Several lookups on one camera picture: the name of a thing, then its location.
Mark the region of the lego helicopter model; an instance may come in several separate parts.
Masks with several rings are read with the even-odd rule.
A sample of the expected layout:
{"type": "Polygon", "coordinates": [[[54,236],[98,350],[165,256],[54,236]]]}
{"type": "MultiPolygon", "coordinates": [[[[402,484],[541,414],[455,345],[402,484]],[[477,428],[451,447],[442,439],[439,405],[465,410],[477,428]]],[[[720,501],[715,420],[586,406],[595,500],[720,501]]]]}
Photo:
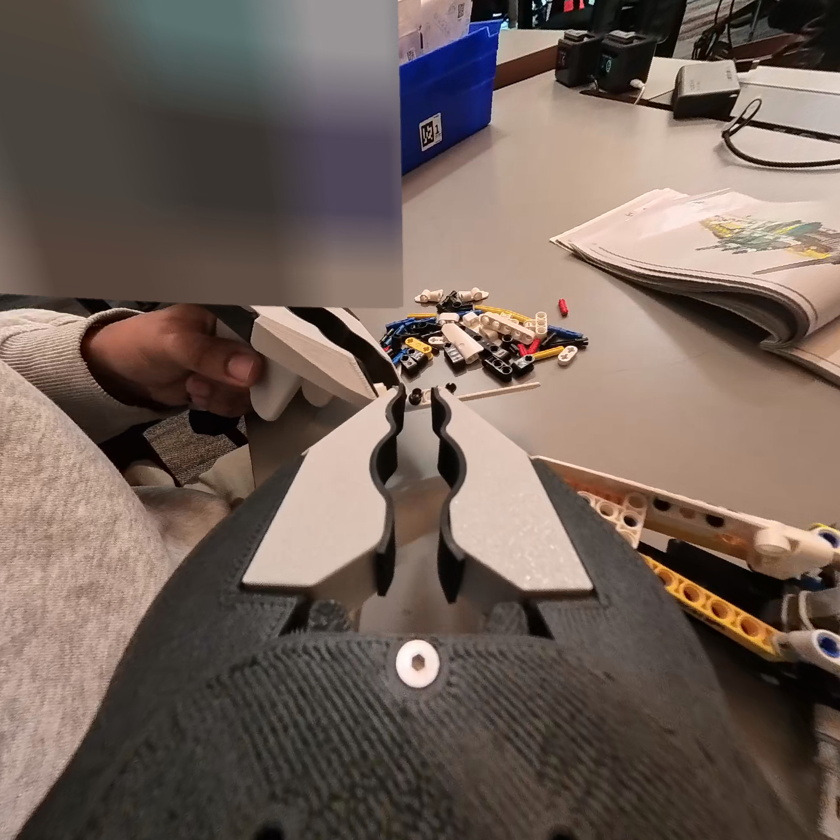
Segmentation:
{"type": "Polygon", "coordinates": [[[796,528],[630,479],[534,457],[638,551],[695,622],[815,706],[816,761],[838,802],[838,527],[796,528]]]}

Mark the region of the open instruction booklet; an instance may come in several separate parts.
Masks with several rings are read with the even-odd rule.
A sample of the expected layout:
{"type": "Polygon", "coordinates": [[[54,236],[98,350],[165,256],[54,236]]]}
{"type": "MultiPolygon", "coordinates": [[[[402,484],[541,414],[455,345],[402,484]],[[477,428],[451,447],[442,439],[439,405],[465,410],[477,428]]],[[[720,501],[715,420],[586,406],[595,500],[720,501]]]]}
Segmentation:
{"type": "Polygon", "coordinates": [[[837,199],[659,188],[551,242],[625,281],[735,314],[764,332],[763,350],[839,384],[837,199]]]}

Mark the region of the person's left hand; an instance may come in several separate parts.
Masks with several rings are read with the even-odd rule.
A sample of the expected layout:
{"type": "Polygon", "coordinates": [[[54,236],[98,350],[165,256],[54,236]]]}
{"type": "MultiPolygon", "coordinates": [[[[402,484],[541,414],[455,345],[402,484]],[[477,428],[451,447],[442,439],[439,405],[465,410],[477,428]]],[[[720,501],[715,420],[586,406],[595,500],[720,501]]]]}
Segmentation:
{"type": "Polygon", "coordinates": [[[100,387],[125,405],[240,417],[264,359],[217,334],[215,316],[178,304],[90,328],[80,354],[100,387]]]}

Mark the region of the blue plastic bin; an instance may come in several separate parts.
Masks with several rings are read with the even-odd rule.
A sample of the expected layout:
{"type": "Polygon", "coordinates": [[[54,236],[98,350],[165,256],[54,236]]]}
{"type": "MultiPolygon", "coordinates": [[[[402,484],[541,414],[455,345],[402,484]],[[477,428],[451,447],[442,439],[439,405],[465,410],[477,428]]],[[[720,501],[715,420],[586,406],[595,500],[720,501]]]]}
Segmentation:
{"type": "Polygon", "coordinates": [[[400,66],[402,174],[483,130],[491,118],[501,21],[400,66]]]}

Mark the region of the black charger box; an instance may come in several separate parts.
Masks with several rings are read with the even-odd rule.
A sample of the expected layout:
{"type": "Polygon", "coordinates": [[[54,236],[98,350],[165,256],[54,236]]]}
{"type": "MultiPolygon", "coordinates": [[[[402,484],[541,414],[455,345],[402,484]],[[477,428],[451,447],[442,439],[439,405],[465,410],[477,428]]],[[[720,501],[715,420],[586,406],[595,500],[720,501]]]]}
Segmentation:
{"type": "Polygon", "coordinates": [[[599,91],[623,93],[647,82],[658,44],[656,35],[614,29],[605,35],[597,62],[595,84],[599,91]]]}
{"type": "Polygon", "coordinates": [[[554,76],[567,88],[581,88],[594,80],[604,34],[564,30],[557,45],[554,76]]]}

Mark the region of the silver laptop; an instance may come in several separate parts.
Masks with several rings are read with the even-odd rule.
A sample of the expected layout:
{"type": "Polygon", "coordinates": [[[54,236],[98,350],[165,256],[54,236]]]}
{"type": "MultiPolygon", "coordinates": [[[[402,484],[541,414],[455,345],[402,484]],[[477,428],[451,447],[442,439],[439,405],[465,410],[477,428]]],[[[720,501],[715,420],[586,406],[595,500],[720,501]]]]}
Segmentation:
{"type": "Polygon", "coordinates": [[[738,78],[732,117],[760,99],[756,123],[839,138],[838,71],[759,66],[738,78]]]}

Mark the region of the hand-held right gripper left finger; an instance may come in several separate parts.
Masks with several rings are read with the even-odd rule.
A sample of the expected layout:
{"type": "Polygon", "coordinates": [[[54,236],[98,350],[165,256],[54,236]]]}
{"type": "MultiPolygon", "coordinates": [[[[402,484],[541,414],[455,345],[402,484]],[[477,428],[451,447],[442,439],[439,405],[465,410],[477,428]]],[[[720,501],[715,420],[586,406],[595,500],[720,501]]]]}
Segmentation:
{"type": "Polygon", "coordinates": [[[396,558],[394,502],[406,388],[379,396],[302,457],[242,585],[312,601],[384,596],[396,558]]]}

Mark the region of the long white lego blade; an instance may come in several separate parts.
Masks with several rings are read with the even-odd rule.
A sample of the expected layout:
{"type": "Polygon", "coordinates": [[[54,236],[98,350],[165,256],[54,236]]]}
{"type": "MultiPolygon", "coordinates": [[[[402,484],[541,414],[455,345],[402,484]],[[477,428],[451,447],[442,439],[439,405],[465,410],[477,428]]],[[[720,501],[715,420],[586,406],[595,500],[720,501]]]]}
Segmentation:
{"type": "Polygon", "coordinates": [[[530,381],[524,382],[519,384],[513,384],[503,387],[497,387],[485,391],[480,392],[472,392],[472,393],[456,393],[454,394],[455,398],[460,400],[461,402],[474,402],[478,400],[484,400],[491,397],[498,397],[498,396],[509,396],[523,392],[533,391],[535,389],[539,389],[541,386],[540,381],[530,381]]]}

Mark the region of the grey device box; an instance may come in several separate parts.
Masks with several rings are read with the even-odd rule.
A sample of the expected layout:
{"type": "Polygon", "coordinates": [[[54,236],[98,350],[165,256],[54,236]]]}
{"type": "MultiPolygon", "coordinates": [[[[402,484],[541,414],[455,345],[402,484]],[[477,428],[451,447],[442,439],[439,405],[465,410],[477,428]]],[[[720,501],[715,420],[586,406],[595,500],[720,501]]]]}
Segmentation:
{"type": "Polygon", "coordinates": [[[673,118],[729,120],[740,90],[737,65],[731,59],[685,65],[675,76],[673,118]]]}

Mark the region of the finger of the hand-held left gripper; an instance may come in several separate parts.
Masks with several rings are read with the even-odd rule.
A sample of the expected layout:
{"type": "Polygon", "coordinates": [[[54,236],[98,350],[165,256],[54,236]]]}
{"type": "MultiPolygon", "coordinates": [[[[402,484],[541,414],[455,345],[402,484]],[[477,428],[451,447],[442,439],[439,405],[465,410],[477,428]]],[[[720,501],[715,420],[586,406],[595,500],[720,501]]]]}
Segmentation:
{"type": "Polygon", "coordinates": [[[250,389],[251,405],[265,421],[276,421],[299,390],[315,406],[334,397],[365,406],[380,395],[350,351],[289,310],[260,313],[250,343],[265,358],[264,372],[250,389]]]}
{"type": "Polygon", "coordinates": [[[345,308],[296,307],[318,335],[301,350],[301,377],[332,396],[378,396],[400,384],[393,362],[358,318],[345,308]]]}

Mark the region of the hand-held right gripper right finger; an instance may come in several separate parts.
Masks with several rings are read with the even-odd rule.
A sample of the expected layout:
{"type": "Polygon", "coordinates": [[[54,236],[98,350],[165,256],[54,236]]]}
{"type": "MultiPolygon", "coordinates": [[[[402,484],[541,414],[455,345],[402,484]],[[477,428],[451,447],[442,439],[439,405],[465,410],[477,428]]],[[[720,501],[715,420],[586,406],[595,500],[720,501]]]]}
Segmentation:
{"type": "Polygon", "coordinates": [[[440,509],[437,577],[450,604],[588,596],[593,582],[531,457],[456,395],[430,395],[440,509]]]}

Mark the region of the pile of lego pieces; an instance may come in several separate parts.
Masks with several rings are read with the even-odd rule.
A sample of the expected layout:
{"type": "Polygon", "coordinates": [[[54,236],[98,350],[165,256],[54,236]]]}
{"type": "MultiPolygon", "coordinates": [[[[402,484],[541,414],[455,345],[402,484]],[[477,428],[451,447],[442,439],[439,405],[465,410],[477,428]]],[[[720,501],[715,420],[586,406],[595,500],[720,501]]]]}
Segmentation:
{"type": "Polygon", "coordinates": [[[525,380],[542,362],[567,367],[589,347],[588,337],[553,325],[546,311],[529,316],[488,298],[480,287],[425,288],[414,312],[384,326],[380,347],[406,380],[441,360],[457,375],[482,370],[501,385],[525,380]]]}

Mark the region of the white papers in bin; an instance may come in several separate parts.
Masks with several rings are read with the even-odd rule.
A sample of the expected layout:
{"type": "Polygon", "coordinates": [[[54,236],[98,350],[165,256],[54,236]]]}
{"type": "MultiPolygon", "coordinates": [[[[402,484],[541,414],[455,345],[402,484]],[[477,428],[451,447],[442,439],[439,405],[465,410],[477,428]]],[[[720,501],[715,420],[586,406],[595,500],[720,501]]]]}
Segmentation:
{"type": "Polygon", "coordinates": [[[471,1],[398,1],[399,64],[466,37],[472,6],[471,1]]]}

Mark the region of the person's left forearm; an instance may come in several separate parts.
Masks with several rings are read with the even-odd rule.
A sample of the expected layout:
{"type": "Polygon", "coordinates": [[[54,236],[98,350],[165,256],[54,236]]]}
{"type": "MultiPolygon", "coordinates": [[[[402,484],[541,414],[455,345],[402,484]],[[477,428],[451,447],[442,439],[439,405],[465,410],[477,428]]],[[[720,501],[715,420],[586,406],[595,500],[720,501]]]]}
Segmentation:
{"type": "Polygon", "coordinates": [[[2,362],[57,404],[95,443],[109,440],[159,415],[106,393],[81,356],[81,342],[91,329],[137,314],[125,308],[88,318],[42,309],[3,311],[2,362]]]}

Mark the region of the person's grey clothing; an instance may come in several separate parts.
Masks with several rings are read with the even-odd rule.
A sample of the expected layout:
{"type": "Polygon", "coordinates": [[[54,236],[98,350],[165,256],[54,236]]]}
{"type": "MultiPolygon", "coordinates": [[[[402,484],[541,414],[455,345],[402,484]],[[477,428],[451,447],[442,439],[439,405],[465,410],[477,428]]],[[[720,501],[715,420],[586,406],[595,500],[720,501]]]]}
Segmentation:
{"type": "Polygon", "coordinates": [[[132,487],[2,361],[2,838],[66,768],[150,604],[253,489],[246,447],[186,489],[132,487]]]}

